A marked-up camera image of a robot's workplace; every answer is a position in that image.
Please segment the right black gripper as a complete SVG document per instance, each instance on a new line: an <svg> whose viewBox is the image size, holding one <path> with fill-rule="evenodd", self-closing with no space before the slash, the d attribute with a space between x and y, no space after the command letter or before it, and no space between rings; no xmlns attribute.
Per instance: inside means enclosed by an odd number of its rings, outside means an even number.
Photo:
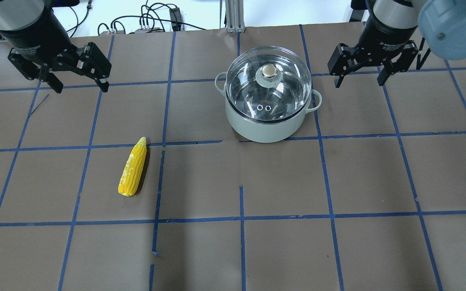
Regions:
<svg viewBox="0 0 466 291"><path fill-rule="evenodd" d="M414 40L409 40L417 26L395 28L382 23L370 15L356 46L337 44L328 63L328 72L334 77L335 88L340 88L345 76L362 68L363 62L372 59L373 65L383 61L383 69L377 77L379 86L397 72L406 72L412 65L418 48Z"/></svg>

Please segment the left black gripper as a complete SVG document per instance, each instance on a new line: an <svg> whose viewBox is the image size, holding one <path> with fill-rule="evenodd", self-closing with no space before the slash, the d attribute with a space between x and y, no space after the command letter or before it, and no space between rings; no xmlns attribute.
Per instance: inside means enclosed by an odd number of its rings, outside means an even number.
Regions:
<svg viewBox="0 0 466 291"><path fill-rule="evenodd" d="M44 8L24 27L0 30L0 35L13 47L8 60L26 79L37 79L61 93L64 85L50 70L76 68L80 76L95 81L102 92L108 91L112 68L108 58L94 42L83 48L74 46L52 8Z"/></svg>

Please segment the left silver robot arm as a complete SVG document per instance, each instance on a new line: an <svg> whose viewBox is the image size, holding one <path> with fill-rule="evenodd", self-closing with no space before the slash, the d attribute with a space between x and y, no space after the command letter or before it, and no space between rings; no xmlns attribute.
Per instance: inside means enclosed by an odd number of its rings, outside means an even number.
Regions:
<svg viewBox="0 0 466 291"><path fill-rule="evenodd" d="M108 91L112 68L108 58L94 42L73 45L51 1L0 0L0 35L12 46L9 61L26 79L37 79L61 93L64 85L54 72L69 71Z"/></svg>

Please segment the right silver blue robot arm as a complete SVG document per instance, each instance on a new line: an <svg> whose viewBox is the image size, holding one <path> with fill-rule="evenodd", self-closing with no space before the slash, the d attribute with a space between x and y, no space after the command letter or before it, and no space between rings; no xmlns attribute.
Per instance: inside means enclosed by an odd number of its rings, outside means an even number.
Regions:
<svg viewBox="0 0 466 291"><path fill-rule="evenodd" d="M383 66L382 86L414 60L421 68L430 54L466 59L466 0L352 0L351 8L369 17L357 44L338 44L328 61L336 88L363 67Z"/></svg>

